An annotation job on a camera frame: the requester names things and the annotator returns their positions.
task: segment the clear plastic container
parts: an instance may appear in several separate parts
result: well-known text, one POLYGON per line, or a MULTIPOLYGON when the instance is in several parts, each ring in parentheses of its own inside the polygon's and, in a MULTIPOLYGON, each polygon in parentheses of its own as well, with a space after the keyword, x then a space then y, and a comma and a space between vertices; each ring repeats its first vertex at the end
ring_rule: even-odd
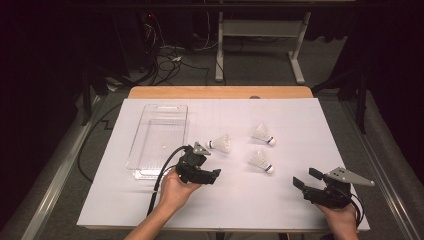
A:
MULTIPOLYGON (((184 145, 188 107, 146 105, 127 161, 136 179, 156 179, 169 156, 184 145)), ((176 154, 168 166, 178 162, 176 154)))

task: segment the shuttlecock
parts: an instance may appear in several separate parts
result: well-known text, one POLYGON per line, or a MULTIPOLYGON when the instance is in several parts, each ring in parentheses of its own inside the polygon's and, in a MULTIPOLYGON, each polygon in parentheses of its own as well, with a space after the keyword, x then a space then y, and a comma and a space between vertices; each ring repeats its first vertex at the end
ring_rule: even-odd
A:
POLYGON ((269 174, 274 172, 274 167, 271 163, 268 162, 265 153, 262 149, 256 152, 252 159, 250 159, 249 163, 262 168, 263 170, 265 170, 265 172, 269 174))
POLYGON ((263 123, 259 124, 256 130, 253 132, 253 137, 259 140, 265 141, 271 146, 274 146, 276 143, 275 138, 269 135, 268 129, 265 127, 265 124, 263 123))
POLYGON ((207 148, 217 149, 221 152, 229 153, 231 150, 231 141, 228 134, 224 134, 221 137, 210 140, 206 143, 207 148))

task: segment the white table surface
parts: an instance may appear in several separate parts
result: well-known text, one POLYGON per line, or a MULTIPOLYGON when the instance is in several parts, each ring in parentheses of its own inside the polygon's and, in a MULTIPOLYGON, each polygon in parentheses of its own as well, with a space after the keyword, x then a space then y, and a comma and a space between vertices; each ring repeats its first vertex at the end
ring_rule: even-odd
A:
MULTIPOLYGON (((154 180, 135 180, 127 158, 146 104, 188 106, 186 144, 229 134, 229 154, 211 150, 202 169, 222 169, 204 185, 164 229, 205 231, 309 232, 328 230, 324 215, 292 184, 325 184, 308 174, 344 167, 318 99, 126 99, 77 222, 89 228, 135 227, 145 217, 154 180), (275 146, 251 137, 264 123, 275 146), (263 149, 272 175, 248 164, 263 149)), ((369 230, 364 217, 359 230, 369 230)))

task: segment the human hand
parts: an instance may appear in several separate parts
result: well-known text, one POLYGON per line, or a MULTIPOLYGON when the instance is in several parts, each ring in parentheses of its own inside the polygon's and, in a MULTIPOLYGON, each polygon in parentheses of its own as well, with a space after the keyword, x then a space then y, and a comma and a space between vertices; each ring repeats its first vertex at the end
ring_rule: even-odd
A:
POLYGON ((315 204, 325 215, 328 226, 336 240, 357 240, 356 210, 352 204, 343 209, 330 209, 315 204))
POLYGON ((187 202, 190 195, 202 184, 183 183, 175 168, 172 168, 162 179, 159 205, 176 212, 187 202))

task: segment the human arm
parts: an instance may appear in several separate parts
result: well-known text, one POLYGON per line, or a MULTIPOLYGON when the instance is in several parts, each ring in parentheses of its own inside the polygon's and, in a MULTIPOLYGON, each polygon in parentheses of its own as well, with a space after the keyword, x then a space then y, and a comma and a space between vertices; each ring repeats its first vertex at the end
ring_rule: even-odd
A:
POLYGON ((328 226, 336 240, 358 240, 356 210, 352 204, 343 209, 330 209, 315 204, 325 215, 328 226))
POLYGON ((175 169, 171 169, 162 179, 158 205, 125 239, 154 239, 165 223, 184 206, 190 195, 201 186, 201 184, 183 183, 175 169))

